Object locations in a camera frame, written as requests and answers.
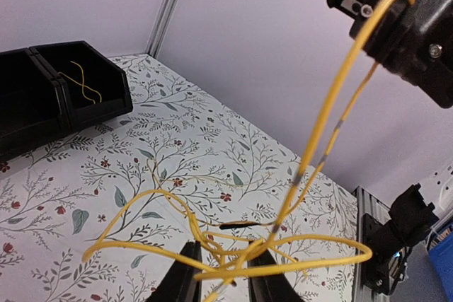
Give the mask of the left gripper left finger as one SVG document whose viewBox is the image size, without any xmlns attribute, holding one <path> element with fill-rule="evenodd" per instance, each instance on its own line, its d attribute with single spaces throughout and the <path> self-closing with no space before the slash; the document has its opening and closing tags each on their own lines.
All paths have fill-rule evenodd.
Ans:
<svg viewBox="0 0 453 302">
<path fill-rule="evenodd" d="M 146 302 L 200 302 L 202 283 L 193 279 L 199 271 L 175 260 Z"/>
</svg>

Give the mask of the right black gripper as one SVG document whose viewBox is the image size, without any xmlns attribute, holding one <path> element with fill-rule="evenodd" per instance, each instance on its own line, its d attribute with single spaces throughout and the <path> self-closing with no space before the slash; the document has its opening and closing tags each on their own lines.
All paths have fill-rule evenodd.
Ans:
<svg viewBox="0 0 453 302">
<path fill-rule="evenodd" d="M 380 0 L 327 0 L 354 22 L 356 37 Z M 419 87 L 441 108 L 452 106 L 452 0 L 396 0 L 363 50 L 390 73 Z"/>
</svg>

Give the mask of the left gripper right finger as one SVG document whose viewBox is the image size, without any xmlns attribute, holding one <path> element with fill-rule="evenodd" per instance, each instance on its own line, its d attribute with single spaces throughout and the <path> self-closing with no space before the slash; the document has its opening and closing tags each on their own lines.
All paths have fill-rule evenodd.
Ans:
<svg viewBox="0 0 453 302">
<path fill-rule="evenodd" d="M 248 261 L 248 269 L 276 265 L 274 257 L 266 250 L 257 258 Z M 284 274 L 248 278 L 249 301 L 251 302 L 303 302 L 304 299 L 292 288 Z"/>
</svg>

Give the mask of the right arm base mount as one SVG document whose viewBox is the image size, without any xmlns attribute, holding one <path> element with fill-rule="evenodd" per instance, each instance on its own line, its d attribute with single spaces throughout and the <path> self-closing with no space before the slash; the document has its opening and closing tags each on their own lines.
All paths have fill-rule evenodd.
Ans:
<svg viewBox="0 0 453 302">
<path fill-rule="evenodd" d="M 372 257 L 362 266 L 362 282 L 376 294 L 390 296 L 404 277 L 410 254 L 402 225 L 389 219 L 380 223 L 370 214 L 362 217 L 363 244 Z"/>
</svg>

